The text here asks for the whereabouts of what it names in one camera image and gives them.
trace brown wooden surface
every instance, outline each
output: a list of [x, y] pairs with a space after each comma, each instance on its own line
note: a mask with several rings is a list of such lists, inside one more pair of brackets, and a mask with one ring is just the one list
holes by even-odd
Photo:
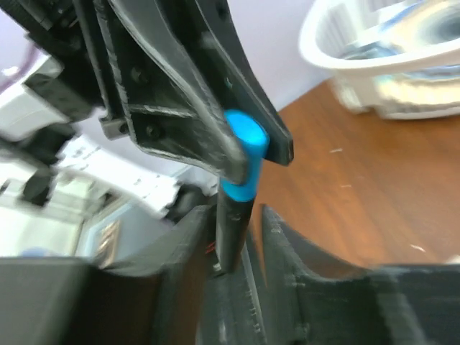
[[325, 83], [281, 114], [295, 159], [290, 167], [265, 164], [257, 203], [359, 265], [460, 255], [460, 116], [354, 115]]

